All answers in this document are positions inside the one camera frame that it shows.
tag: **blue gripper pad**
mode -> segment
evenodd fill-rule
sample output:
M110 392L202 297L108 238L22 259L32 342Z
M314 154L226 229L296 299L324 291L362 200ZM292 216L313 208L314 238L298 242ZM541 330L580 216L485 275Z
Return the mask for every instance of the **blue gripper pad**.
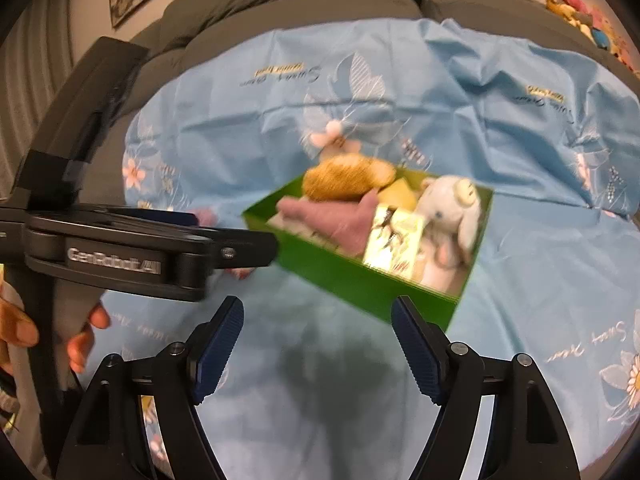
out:
M211 321L198 330L197 341L188 357L194 404L200 404L216 391L243 324L242 301L235 296L227 296Z
M441 406L446 400L444 385L449 371L447 337L437 325L426 323L407 296L391 306L391 326L423 395Z

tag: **green box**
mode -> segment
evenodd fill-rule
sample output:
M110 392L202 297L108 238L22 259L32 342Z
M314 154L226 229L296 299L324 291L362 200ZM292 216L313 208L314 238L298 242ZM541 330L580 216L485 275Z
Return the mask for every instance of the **green box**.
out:
M420 189L420 183L430 176L421 171L398 168L397 178L404 177L411 188ZM302 278L315 283L344 301L390 322L390 308L400 295L412 298L425 320L447 328L460 297L448 296L430 288L406 282L380 270L364 266L360 261L322 248L304 238L275 228L267 222L276 213L276 204L283 196L302 196L302 179L289 182L244 212L249 229L273 232L280 242L278 263ZM482 201L482 221L474 249L474 263L484 235L486 219L491 208L493 192L478 187Z

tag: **hand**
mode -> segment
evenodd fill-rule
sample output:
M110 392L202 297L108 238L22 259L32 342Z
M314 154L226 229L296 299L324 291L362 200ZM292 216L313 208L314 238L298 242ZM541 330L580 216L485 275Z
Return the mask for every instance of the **hand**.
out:
M101 304L89 313L88 322L82 332L66 344L71 369L77 374L84 372L86 360L94 347L95 337L92 326L105 329L111 325L109 314ZM38 343L40 335L33 321L18 307L0 298L0 368L13 375L7 343L30 348Z

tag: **screw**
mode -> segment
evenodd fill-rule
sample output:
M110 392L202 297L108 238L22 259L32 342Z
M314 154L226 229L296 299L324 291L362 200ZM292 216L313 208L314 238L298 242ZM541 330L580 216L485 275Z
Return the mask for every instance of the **screw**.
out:
M109 368L111 368L112 366L115 366L116 364L118 364L121 361L121 357L119 354L110 354L109 356L107 356L107 366Z
M533 359L526 354L518 354L518 362L522 366L531 366L533 364Z
M451 351L454 354L464 355L467 352L469 352L469 347L467 345L465 345L464 343L452 343L451 344Z
M220 254L225 260L233 260L236 256L236 250L233 247L223 247Z
M171 355L180 355L182 352L184 352L184 343L171 343L169 346L169 354Z

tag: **striped curtain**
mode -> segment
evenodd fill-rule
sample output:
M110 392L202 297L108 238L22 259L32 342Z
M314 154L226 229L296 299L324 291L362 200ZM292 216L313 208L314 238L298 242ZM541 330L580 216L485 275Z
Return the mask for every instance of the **striped curtain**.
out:
M69 0L33 0L0 46L0 198L71 68Z

